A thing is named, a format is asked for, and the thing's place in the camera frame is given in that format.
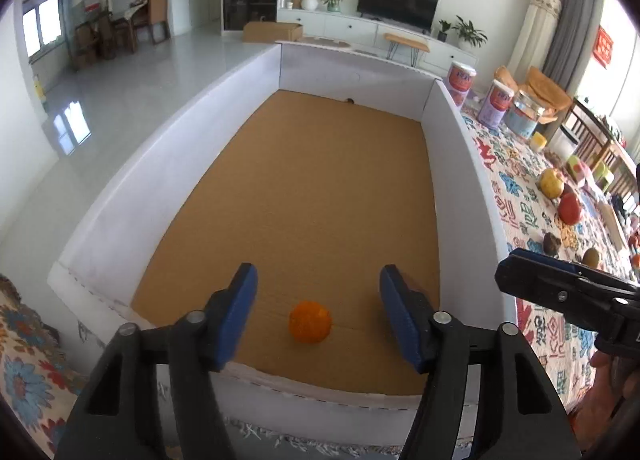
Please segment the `person's right hand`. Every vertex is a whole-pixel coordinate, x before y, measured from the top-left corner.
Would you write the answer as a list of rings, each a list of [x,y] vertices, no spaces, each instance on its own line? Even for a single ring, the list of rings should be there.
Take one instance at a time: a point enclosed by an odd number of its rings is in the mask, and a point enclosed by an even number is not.
[[[570,426],[580,450],[589,449],[610,425],[612,414],[621,398],[629,398],[639,384],[639,369],[626,377],[621,388],[613,388],[615,358],[595,352],[589,360],[596,378],[589,391],[570,413]]]

